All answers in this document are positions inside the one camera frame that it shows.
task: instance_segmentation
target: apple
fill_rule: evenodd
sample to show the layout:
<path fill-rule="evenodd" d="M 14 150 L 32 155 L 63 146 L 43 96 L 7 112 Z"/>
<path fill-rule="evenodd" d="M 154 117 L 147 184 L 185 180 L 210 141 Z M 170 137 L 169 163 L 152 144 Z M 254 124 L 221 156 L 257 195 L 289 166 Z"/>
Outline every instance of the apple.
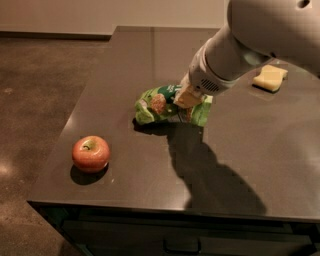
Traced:
<path fill-rule="evenodd" d="M 85 173 L 97 173 L 107 166 L 110 158 L 108 143 L 98 136 L 78 140 L 72 149 L 74 165 Z"/>

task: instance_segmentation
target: green plastic bag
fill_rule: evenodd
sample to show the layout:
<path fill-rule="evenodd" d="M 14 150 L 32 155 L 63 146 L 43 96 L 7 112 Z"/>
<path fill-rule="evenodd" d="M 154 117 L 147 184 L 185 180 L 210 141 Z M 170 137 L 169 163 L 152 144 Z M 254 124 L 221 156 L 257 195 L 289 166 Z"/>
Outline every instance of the green plastic bag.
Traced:
<path fill-rule="evenodd" d="M 181 85 L 168 85 L 144 92 L 135 104 L 137 123 L 144 125 L 153 122 L 182 122 L 205 126 L 212 96 L 206 95 L 201 104 L 183 109 L 173 104 L 175 95 L 181 87 Z"/>

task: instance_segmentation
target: sponge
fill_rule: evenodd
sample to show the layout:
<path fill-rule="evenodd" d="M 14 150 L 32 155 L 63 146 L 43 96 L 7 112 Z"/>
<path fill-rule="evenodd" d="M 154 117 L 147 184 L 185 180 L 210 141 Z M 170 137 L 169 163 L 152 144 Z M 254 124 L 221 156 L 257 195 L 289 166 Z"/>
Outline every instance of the sponge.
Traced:
<path fill-rule="evenodd" d="M 262 90 L 276 93 L 279 91 L 283 79 L 287 77 L 288 71 L 271 65 L 262 68 L 259 76 L 253 78 L 253 86 Z"/>

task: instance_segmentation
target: concrete floor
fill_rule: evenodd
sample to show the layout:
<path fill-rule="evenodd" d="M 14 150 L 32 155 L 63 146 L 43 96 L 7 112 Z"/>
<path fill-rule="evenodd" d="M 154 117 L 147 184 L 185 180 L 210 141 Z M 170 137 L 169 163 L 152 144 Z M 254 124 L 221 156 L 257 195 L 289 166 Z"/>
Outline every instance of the concrete floor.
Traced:
<path fill-rule="evenodd" d="M 0 256 L 78 256 L 26 202 L 108 43 L 0 38 Z"/>

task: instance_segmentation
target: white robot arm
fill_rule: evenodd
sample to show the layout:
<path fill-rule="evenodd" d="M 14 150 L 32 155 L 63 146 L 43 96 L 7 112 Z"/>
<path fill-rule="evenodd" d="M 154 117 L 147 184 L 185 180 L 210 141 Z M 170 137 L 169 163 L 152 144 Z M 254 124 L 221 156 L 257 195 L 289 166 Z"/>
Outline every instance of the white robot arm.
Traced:
<path fill-rule="evenodd" d="M 183 85 L 217 95 L 273 58 L 320 77 L 320 1 L 230 0 L 228 23 L 194 56 Z"/>

